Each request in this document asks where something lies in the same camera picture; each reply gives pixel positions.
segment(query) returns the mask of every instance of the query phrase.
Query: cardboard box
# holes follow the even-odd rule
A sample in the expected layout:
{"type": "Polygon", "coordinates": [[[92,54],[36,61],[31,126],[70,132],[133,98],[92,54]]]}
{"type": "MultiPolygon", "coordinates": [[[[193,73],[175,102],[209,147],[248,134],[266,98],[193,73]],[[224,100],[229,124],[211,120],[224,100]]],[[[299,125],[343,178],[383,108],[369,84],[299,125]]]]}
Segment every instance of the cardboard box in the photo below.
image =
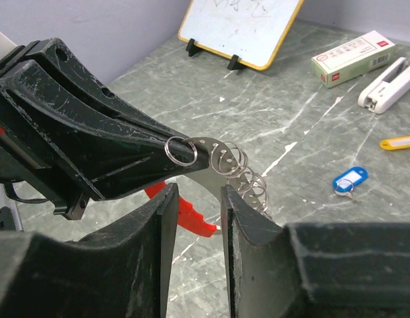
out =
{"type": "Polygon", "coordinates": [[[312,67],[327,87],[334,87],[391,63],[394,52],[392,41],[372,31],[314,56],[312,67]]]}

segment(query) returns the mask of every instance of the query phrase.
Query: barcode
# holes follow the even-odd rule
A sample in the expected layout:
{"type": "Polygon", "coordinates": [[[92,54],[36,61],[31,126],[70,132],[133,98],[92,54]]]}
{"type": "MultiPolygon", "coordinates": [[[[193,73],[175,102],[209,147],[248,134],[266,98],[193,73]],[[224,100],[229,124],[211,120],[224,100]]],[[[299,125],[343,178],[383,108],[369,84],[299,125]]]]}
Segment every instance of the barcode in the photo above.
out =
{"type": "Polygon", "coordinates": [[[383,63],[385,61],[387,61],[389,59],[390,54],[386,54],[383,56],[380,56],[379,58],[376,58],[374,60],[371,61],[371,66],[376,66],[380,63],[383,63]]]}

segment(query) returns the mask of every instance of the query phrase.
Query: white stapler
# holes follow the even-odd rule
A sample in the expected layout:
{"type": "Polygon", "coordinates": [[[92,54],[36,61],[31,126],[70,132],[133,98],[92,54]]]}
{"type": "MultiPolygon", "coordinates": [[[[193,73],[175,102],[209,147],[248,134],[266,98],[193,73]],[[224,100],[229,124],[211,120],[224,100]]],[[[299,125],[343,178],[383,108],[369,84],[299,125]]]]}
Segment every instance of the white stapler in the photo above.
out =
{"type": "Polygon", "coordinates": [[[410,89],[410,66],[406,58],[398,58],[359,95],[358,105],[376,114],[389,109],[410,89]]]}

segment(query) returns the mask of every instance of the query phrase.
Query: red handle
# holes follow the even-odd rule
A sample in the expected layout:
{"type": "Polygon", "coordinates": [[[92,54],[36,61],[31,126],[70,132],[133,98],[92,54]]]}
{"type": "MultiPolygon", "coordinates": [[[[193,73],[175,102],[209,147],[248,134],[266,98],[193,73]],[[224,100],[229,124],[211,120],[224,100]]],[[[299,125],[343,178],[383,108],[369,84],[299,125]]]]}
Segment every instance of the red handle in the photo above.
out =
{"type": "MultiPolygon", "coordinates": [[[[147,196],[152,199],[166,187],[165,182],[158,182],[145,189],[147,196]]],[[[193,205],[182,197],[179,197],[178,225],[201,237],[211,237],[217,230],[217,226],[203,220],[203,215],[196,212],[193,205]]]]}

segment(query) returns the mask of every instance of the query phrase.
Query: whiteboard yellow frame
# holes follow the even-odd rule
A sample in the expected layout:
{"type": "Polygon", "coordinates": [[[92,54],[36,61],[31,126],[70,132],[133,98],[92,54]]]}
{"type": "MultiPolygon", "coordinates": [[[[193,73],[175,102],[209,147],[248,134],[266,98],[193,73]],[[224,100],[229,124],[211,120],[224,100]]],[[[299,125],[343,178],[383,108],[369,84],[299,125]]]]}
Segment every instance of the whiteboard yellow frame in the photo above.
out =
{"type": "MultiPolygon", "coordinates": [[[[188,7],[188,9],[187,9],[187,13],[184,15],[183,22],[181,23],[181,26],[180,26],[180,28],[179,28],[179,30],[178,30],[178,38],[179,38],[181,41],[184,41],[184,42],[186,42],[186,43],[188,43],[188,42],[190,41],[190,39],[189,39],[189,38],[184,38],[184,37],[182,37],[182,36],[181,36],[181,30],[182,30],[182,28],[183,28],[183,26],[184,26],[184,22],[185,22],[187,16],[189,15],[191,5],[193,4],[194,1],[195,1],[195,0],[191,0],[191,1],[190,1],[189,7],[188,7]]],[[[272,64],[272,62],[274,61],[274,59],[276,58],[277,53],[278,53],[278,51],[280,50],[280,48],[281,48],[281,46],[282,46],[282,44],[283,44],[283,42],[284,42],[284,39],[285,39],[285,37],[287,36],[288,32],[290,31],[290,28],[291,28],[291,26],[292,26],[294,20],[296,19],[297,14],[299,13],[300,9],[302,8],[302,5],[303,5],[304,2],[305,2],[305,0],[300,0],[299,3],[297,4],[296,9],[294,10],[293,14],[291,15],[289,22],[288,22],[287,25],[285,26],[285,29],[284,29],[284,31],[283,31],[283,34],[282,34],[280,40],[278,41],[276,47],[274,48],[274,51],[272,52],[271,57],[270,57],[270,60],[268,61],[267,64],[265,64],[264,66],[257,66],[257,65],[254,65],[254,64],[252,64],[252,63],[249,63],[249,62],[244,61],[244,60],[241,60],[241,59],[239,59],[238,62],[241,63],[241,64],[243,64],[243,65],[245,65],[245,66],[248,66],[249,68],[253,68],[254,70],[258,70],[258,71],[267,70],[267,69],[271,66],[271,64],[272,64]]],[[[200,44],[200,43],[195,43],[195,45],[196,45],[198,48],[202,48],[202,49],[204,49],[204,50],[206,50],[206,51],[209,51],[209,52],[212,52],[212,53],[214,53],[214,54],[216,54],[216,55],[222,56],[222,57],[224,57],[224,58],[228,58],[229,60],[232,58],[232,56],[229,56],[228,54],[219,52],[218,50],[215,50],[215,49],[213,49],[213,48],[209,48],[209,47],[204,46],[204,45],[202,45],[202,44],[200,44]]]]}

